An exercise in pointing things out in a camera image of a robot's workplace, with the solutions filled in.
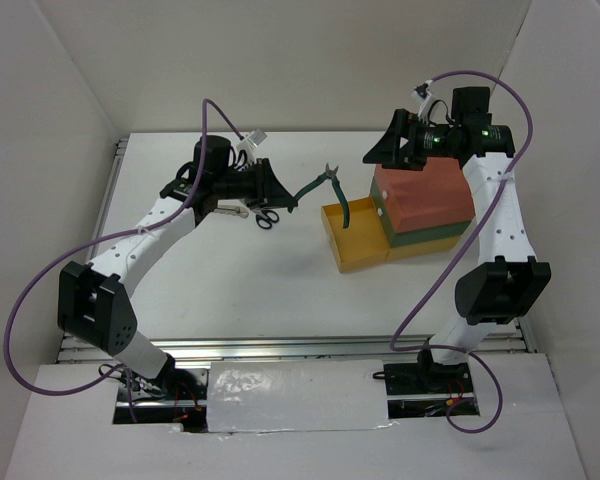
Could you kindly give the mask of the yellow bottom drawer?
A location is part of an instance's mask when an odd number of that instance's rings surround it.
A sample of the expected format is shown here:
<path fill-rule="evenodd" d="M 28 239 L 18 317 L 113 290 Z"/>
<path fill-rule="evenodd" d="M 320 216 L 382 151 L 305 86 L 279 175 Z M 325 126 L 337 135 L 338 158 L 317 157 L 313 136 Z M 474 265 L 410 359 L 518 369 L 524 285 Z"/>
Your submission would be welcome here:
<path fill-rule="evenodd" d="M 324 205 L 321 211 L 322 222 L 341 273 L 450 250 L 468 226 L 467 222 L 462 223 L 458 234 L 443 233 L 441 237 L 435 234 L 435 239 L 392 247 L 371 197 L 351 201 L 349 210 L 350 223 L 346 229 L 343 228 L 344 216 L 340 204 Z"/>

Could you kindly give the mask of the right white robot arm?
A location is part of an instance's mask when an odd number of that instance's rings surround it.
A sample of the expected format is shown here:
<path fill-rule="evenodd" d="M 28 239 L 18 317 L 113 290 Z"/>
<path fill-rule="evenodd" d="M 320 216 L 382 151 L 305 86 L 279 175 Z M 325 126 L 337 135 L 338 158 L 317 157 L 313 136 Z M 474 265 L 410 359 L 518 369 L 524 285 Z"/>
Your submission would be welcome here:
<path fill-rule="evenodd" d="M 423 110 L 395 110 L 366 164 L 421 171 L 432 157 L 457 160 L 473 200 L 479 244 L 476 267 L 457 280 L 456 312 L 418 353 L 415 378 L 430 392 L 461 380 L 467 353 L 500 325 L 528 313 L 551 278 L 536 258 L 523 223 L 512 162 L 515 147 L 505 125 L 495 125 L 486 87 L 453 92 L 451 115 L 433 125 Z"/>

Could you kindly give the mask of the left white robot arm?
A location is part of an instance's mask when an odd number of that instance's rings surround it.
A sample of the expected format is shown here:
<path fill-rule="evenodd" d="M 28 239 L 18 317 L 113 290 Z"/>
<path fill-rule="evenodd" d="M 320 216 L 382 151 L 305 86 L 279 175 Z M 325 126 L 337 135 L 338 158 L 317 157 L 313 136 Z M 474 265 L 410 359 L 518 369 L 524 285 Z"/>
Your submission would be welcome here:
<path fill-rule="evenodd" d="M 241 214 L 297 206 L 269 160 L 254 155 L 265 137 L 256 130 L 236 146 L 216 135 L 199 140 L 192 161 L 161 190 L 131 235 L 89 263 L 70 262 L 60 272 L 59 327 L 125 364 L 156 399 L 192 377 L 138 332 L 130 298 L 168 249 L 216 211 L 219 201 L 241 201 Z"/>

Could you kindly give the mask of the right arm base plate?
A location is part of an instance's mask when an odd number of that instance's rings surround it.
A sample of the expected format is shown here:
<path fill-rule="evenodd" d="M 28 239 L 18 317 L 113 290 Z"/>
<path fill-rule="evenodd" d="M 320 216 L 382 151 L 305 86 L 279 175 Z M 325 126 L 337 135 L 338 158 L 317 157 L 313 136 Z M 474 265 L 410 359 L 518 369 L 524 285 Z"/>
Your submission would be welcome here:
<path fill-rule="evenodd" d="M 384 383 L 389 397 L 448 396 L 474 391 L 469 371 L 464 367 L 459 373 L 431 377 L 422 373 L 416 363 L 389 363 L 374 372 L 372 378 Z"/>

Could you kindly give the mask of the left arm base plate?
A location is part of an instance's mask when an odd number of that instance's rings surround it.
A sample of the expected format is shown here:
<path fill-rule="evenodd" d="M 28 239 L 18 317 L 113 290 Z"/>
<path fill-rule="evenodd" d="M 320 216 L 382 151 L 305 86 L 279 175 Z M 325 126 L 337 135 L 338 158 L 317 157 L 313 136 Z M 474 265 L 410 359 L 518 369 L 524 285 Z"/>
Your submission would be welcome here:
<path fill-rule="evenodd" d="M 176 386 L 161 390 L 148 380 L 135 376 L 131 380 L 131 395 L 128 395 L 126 375 L 121 374 L 114 380 L 118 383 L 117 402 L 127 404 L 131 400 L 134 406 L 140 404 L 167 404 L 182 407 L 193 407 L 200 410 L 207 404 L 208 389 L 207 369 L 189 369 L 184 380 Z"/>

